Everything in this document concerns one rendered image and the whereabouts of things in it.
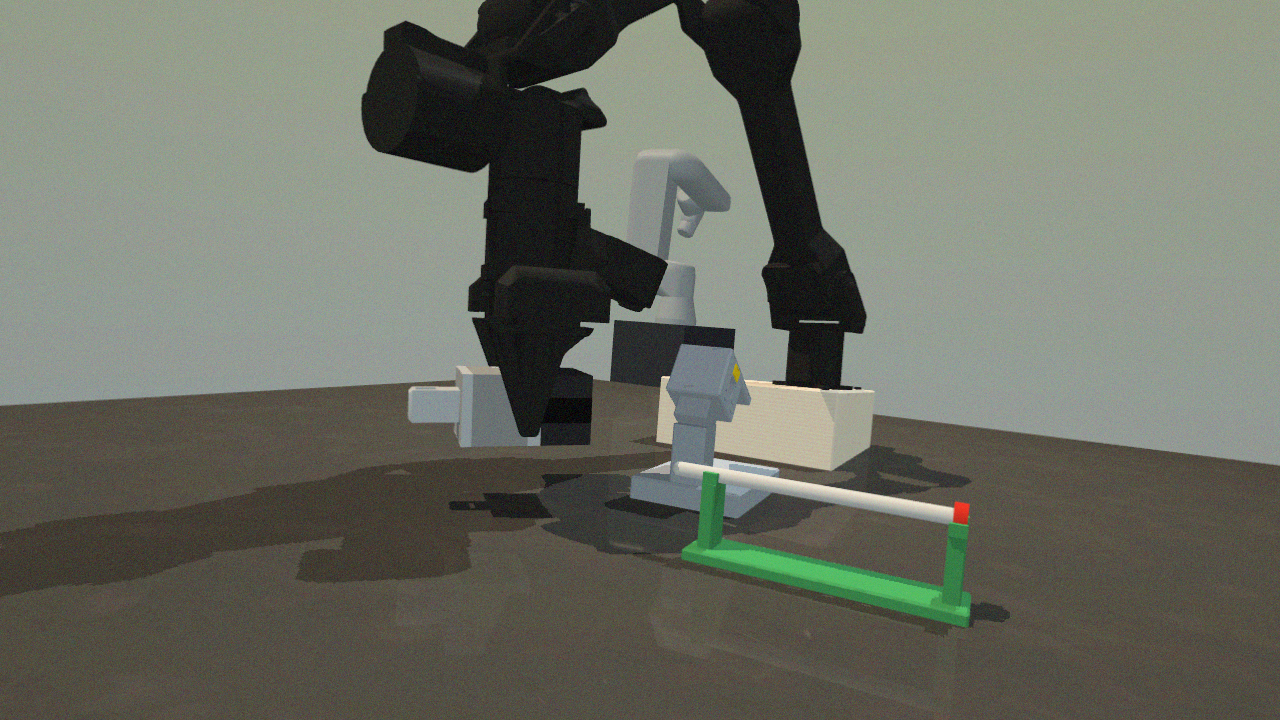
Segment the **green u-shaped cradle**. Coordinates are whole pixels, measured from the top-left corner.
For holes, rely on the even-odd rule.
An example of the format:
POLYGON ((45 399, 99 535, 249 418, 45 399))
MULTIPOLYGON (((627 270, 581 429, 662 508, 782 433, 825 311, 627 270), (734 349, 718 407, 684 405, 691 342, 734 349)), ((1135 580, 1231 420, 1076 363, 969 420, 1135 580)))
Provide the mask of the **green u-shaped cradle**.
POLYGON ((684 547, 681 559, 969 626, 972 594, 963 591, 963 580, 970 516, 968 525, 948 521, 945 585, 933 585, 723 539, 726 484, 718 483, 718 479, 719 473, 703 471, 698 541, 684 547))

